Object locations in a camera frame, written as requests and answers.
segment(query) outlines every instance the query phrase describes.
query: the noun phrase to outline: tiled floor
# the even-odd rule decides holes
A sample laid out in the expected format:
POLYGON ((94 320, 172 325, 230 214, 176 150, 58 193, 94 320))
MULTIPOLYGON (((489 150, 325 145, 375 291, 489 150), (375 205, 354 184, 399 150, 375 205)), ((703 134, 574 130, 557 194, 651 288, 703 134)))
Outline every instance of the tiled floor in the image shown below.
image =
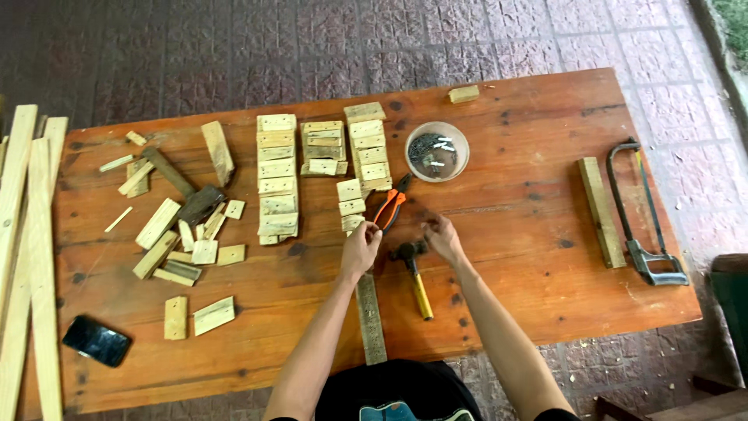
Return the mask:
MULTIPOLYGON (((746 153, 683 0, 37 0, 0 6, 0 92, 74 127, 613 66, 704 321, 541 347, 583 417, 688 403, 734 361, 705 287, 748 249, 746 153)), ((513 418, 485 355, 451 361, 487 420, 513 418)), ((81 416, 259 420, 269 390, 81 416)))

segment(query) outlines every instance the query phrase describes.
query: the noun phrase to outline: hand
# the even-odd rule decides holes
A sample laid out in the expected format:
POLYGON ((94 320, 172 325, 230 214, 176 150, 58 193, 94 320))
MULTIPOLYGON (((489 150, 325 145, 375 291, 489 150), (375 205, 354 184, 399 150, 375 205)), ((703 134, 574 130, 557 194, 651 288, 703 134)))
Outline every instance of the hand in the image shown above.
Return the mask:
POLYGON ((441 215, 434 215, 421 224, 424 236, 431 248, 453 267, 459 259, 465 257, 460 239, 452 221, 441 215))
POLYGON ((374 222, 362 221, 343 245, 340 274, 358 282, 358 278, 374 264, 382 232, 374 222))

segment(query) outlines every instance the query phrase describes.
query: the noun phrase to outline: person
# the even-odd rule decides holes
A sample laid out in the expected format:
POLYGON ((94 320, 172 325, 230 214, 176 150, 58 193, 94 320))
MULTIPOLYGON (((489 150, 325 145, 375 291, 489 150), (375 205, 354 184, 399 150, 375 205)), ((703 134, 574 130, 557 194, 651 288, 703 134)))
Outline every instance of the person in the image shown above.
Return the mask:
MULTIPOLYGON (((423 224, 454 269, 483 347, 522 421, 579 420, 530 338, 473 268, 444 216, 423 224)), ((482 420, 467 387, 443 361, 390 360, 328 377, 351 294, 373 264, 382 231, 362 222, 343 246, 340 274, 275 382, 265 421, 482 420)))

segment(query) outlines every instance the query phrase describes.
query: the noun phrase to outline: plastic bowl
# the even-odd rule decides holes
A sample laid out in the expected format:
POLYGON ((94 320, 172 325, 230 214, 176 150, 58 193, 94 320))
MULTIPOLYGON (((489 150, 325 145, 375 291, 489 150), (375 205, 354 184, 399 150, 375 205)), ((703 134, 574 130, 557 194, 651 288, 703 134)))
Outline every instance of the plastic bowl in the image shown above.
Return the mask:
POLYGON ((470 147, 468 146, 468 140, 465 138, 465 135, 462 134, 457 127, 454 127, 452 124, 444 123, 443 121, 430 121, 429 123, 421 124, 411 132, 410 136, 408 136, 408 141, 405 143, 405 160, 408 161, 408 167, 416 177, 428 181, 429 183, 441 183, 442 181, 449 181, 454 177, 457 177, 460 175, 462 170, 465 169, 465 166, 468 165, 469 158, 470 147), (451 138, 451 146, 455 148, 455 151, 457 152, 457 164, 455 164, 452 173, 445 175, 443 178, 431 178, 428 175, 422 174, 416 169, 415 165, 413 165, 408 155, 408 149, 411 147, 411 142, 426 133, 437 133, 451 138))

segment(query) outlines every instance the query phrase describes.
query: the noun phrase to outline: yellow hammer handle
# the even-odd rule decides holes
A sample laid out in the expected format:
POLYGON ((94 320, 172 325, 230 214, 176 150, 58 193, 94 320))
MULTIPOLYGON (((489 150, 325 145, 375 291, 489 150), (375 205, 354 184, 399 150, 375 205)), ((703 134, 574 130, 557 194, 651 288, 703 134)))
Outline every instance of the yellow hammer handle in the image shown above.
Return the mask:
POLYGON ((416 293, 416 299, 418 300, 418 306, 421 310, 423 320, 431 320, 434 318, 434 312, 431 311, 431 304, 429 304, 429 298, 426 296, 426 290, 423 289, 423 281, 420 278, 420 273, 416 273, 413 281, 413 289, 416 293))

